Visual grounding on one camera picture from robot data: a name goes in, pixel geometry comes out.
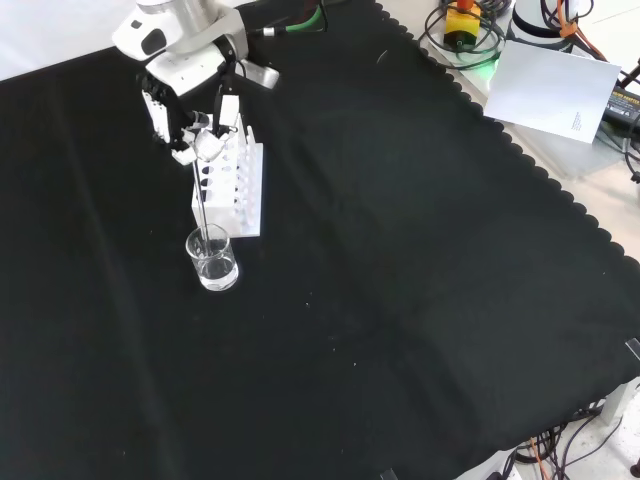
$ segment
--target orange cable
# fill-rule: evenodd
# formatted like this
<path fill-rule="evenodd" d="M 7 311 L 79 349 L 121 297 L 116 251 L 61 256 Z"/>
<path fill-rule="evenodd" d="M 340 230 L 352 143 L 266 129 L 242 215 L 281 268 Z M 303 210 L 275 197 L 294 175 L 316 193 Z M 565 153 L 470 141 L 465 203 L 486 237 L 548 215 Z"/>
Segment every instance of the orange cable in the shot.
<path fill-rule="evenodd" d="M 576 35 L 579 37 L 584 43 L 587 44 L 589 48 L 591 48 L 594 52 L 596 52 L 602 60 L 605 62 L 607 58 L 604 54 L 596 48 L 596 46 L 589 41 L 584 32 L 578 27 L 578 22 L 575 20 L 567 23 L 564 18 L 564 11 L 562 8 L 563 0 L 558 0 L 558 23 L 560 24 L 560 36 L 563 38 L 570 37 L 571 35 Z"/>
<path fill-rule="evenodd" d="M 536 455 L 536 460 L 538 461 L 538 465 L 540 465 L 540 471 L 542 472 L 542 476 L 544 477 L 544 480 L 551 480 L 549 478 L 549 474 L 544 469 L 544 465 L 542 465 L 542 460 L 540 460 L 540 455 L 538 455 L 538 447 L 536 447 L 536 442 L 533 441 L 533 437 L 529 439 L 529 442 L 531 442 L 531 448 L 533 448 L 533 453 Z"/>

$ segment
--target white table surface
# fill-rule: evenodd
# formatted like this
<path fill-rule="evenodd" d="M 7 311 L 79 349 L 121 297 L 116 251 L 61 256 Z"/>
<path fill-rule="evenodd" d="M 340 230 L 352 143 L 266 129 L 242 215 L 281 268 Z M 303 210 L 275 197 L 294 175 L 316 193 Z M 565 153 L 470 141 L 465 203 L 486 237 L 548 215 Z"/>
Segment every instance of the white table surface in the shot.
<path fill-rule="evenodd" d="M 380 0 L 379 3 L 417 38 L 437 0 Z M 633 32 L 637 31 L 635 26 L 640 23 L 640 0 L 596 0 L 596 7 L 587 19 L 583 19 L 581 26 L 591 42 L 610 61 L 622 65 L 626 71 L 633 69 L 640 57 L 640 44 L 633 38 Z M 422 45 L 427 46 L 427 43 L 424 40 Z M 432 47 L 429 49 L 434 56 L 440 55 Z M 440 56 L 439 60 L 444 61 L 444 58 Z M 490 72 L 488 75 L 486 69 L 484 72 L 465 72 L 465 75 L 450 72 L 474 102 L 485 105 Z M 545 168 L 551 178 L 558 180 L 576 202 L 583 204 L 587 212 L 598 219 L 600 227 L 623 246 L 626 255 L 640 260 L 640 186 L 631 182 L 631 173 L 622 154 L 598 140 L 593 145 L 580 145 L 581 142 L 506 123 L 505 131 L 525 154 L 533 157 L 537 165 Z M 585 163 L 602 161 L 609 166 L 577 177 L 563 171 L 563 161 L 571 159 L 575 162 L 577 158 L 580 165 L 585 157 Z"/>

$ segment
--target yellow device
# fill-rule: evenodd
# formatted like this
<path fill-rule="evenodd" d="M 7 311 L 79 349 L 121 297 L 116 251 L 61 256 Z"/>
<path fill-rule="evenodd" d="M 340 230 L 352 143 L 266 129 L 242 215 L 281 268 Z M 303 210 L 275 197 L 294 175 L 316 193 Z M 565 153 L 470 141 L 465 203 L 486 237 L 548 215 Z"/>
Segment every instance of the yellow device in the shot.
<path fill-rule="evenodd" d="M 475 13 L 478 17 L 482 11 L 473 1 L 458 0 L 458 8 Z M 480 30 L 480 19 L 473 15 L 461 13 L 457 10 L 448 9 L 447 20 L 444 29 L 444 43 L 452 49 L 460 47 L 473 47 L 478 40 Z"/>

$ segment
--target green cable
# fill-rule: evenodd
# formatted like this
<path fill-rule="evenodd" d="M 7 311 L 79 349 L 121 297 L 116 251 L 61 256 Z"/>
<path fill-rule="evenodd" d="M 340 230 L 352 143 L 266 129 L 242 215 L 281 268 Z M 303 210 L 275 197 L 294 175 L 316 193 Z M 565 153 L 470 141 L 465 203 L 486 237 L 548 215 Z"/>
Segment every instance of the green cable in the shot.
<path fill-rule="evenodd" d="M 313 16 L 309 20 L 303 23 L 299 23 L 297 25 L 289 25 L 288 27 L 285 27 L 285 30 L 287 32 L 299 32 L 300 30 L 304 30 L 305 28 L 312 26 L 314 23 L 318 21 L 318 19 L 321 16 L 322 16 L 322 9 L 320 7 L 316 7 L 316 12 L 313 14 Z"/>

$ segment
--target table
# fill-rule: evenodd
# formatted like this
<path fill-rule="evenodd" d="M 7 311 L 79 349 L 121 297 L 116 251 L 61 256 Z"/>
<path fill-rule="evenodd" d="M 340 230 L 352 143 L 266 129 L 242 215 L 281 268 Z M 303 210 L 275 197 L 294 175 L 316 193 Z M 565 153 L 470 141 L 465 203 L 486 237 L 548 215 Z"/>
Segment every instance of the table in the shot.
<path fill-rule="evenodd" d="M 137 64 L 0 86 L 3 478 L 452 478 L 637 374 L 637 265 L 373 4 L 331 15 L 242 87 L 263 234 L 220 296 Z"/>

